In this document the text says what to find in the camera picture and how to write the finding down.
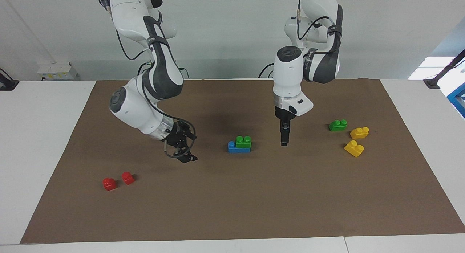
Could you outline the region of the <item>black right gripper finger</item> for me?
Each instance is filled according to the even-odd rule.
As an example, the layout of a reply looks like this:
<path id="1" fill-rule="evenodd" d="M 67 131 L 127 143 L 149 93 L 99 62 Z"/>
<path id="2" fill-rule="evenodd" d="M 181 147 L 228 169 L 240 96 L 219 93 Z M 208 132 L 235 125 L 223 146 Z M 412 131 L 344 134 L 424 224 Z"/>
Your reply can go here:
<path id="1" fill-rule="evenodd" d="M 178 151 L 173 154 L 173 157 L 178 159 L 182 163 L 194 162 L 198 160 L 198 158 L 191 154 L 191 152 L 187 151 Z"/>
<path id="2" fill-rule="evenodd" d="M 181 121 L 181 130 L 187 138 L 191 139 L 192 141 L 196 140 L 197 136 L 195 127 L 189 121 Z"/>

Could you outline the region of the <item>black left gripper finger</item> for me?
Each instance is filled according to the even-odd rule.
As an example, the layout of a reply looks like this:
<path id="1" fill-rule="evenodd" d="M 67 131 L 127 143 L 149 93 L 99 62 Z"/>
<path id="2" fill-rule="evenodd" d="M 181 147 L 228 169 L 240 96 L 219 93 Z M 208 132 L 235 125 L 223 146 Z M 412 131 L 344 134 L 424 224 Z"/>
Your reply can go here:
<path id="1" fill-rule="evenodd" d="M 287 147 L 290 137 L 290 122 L 281 122 L 280 123 L 280 142 L 282 147 Z"/>

